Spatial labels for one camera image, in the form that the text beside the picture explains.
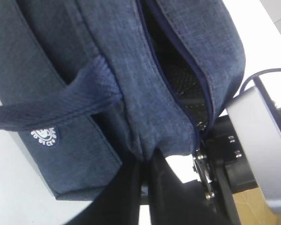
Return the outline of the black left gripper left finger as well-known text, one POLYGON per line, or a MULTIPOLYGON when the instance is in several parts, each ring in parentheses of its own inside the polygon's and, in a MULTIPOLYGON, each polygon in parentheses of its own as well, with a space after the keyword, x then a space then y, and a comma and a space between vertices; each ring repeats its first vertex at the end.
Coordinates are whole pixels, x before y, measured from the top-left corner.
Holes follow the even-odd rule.
POLYGON ((103 192, 69 225, 137 225, 141 200, 141 163, 126 159, 103 192))

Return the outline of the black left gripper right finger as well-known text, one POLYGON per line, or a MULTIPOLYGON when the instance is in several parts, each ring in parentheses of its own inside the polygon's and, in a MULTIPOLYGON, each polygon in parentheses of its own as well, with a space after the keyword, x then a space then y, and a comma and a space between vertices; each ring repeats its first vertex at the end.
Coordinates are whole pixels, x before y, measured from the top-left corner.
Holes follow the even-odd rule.
POLYGON ((187 193, 160 150, 148 164, 148 197, 153 225, 218 225, 219 217, 187 193))

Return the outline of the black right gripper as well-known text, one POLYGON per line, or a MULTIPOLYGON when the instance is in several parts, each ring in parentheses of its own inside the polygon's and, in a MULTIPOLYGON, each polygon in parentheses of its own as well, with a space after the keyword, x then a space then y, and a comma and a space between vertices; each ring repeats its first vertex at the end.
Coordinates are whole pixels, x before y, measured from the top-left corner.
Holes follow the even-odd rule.
POLYGON ((227 115, 219 117, 193 155, 193 168, 211 209, 241 223, 233 194, 257 187, 243 148, 227 115))

